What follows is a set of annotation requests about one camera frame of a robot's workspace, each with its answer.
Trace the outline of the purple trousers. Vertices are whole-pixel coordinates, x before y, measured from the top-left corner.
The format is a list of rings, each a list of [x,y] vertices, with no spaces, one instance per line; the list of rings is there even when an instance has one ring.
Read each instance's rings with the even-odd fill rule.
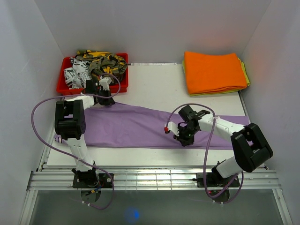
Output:
[[[84,111],[86,145],[99,148],[180,149],[172,134],[164,132],[168,118],[182,122],[178,114],[115,103]]]

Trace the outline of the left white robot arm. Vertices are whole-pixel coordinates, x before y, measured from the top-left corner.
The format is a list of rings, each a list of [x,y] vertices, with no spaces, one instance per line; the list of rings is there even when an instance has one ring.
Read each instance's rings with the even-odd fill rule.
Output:
[[[94,166],[94,159],[88,153],[84,139],[86,131],[85,110],[99,104],[112,106],[115,101],[112,98],[109,85],[110,77],[98,80],[88,80],[84,93],[68,100],[58,101],[55,107],[54,128],[57,135],[68,145],[72,155],[76,157],[74,174],[74,188],[111,188],[112,174],[98,173]]]

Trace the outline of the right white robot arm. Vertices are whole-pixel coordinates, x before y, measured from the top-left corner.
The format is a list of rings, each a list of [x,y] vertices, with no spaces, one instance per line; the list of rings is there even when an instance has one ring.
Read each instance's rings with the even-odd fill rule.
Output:
[[[184,105],[179,111],[182,123],[170,120],[164,128],[165,133],[173,133],[175,140],[183,147],[192,145],[195,134],[199,131],[209,132],[209,141],[216,135],[231,143],[234,156],[218,162],[203,180],[217,186],[227,184],[230,179],[241,172],[251,173],[261,164],[273,157],[273,150],[257,124],[242,125],[218,118],[212,112],[194,111],[190,105]]]

